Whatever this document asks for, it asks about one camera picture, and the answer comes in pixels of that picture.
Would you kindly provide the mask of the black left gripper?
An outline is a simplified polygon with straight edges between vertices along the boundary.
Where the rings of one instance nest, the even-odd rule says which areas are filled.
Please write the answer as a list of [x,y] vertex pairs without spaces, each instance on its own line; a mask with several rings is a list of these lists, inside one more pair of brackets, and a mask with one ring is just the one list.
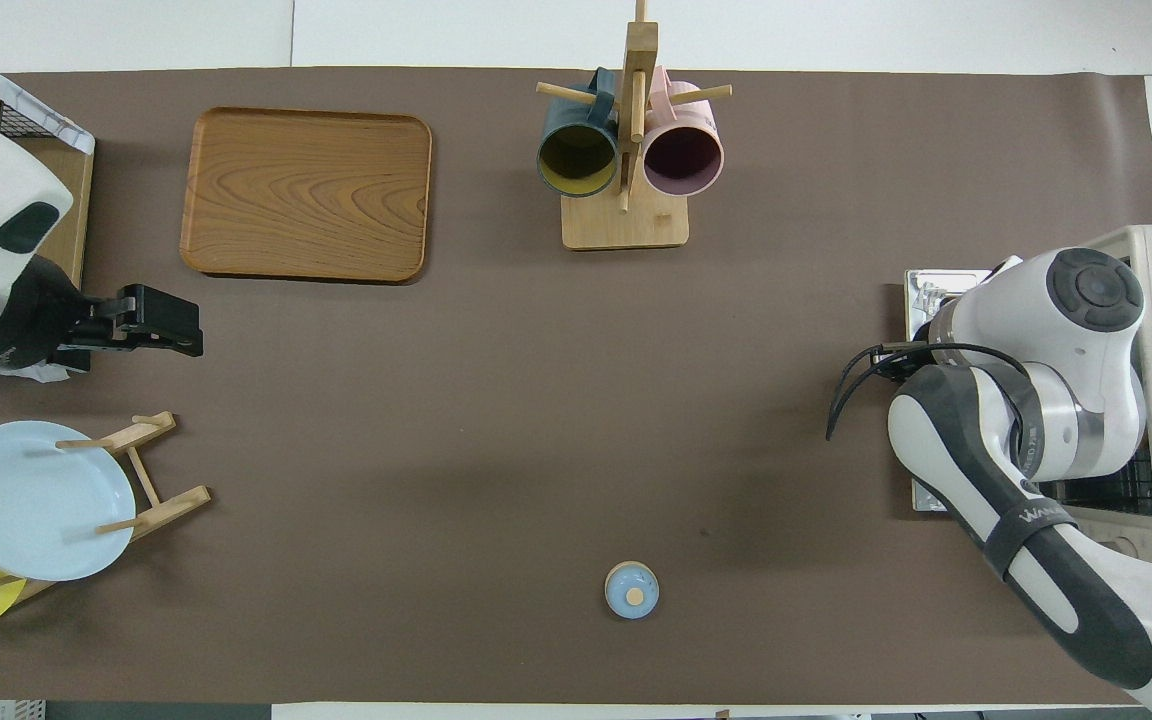
[[189,357],[204,355],[200,306],[146,285],[120,288],[115,300],[96,302],[61,338],[54,364],[90,373],[92,351],[168,348]]

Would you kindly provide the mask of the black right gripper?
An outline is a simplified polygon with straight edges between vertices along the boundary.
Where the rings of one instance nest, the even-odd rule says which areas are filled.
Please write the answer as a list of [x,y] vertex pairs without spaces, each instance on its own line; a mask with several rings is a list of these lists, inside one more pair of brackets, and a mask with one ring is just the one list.
[[884,347],[884,361],[890,361],[884,379],[896,384],[908,382],[919,369],[935,364],[934,353],[923,347]]

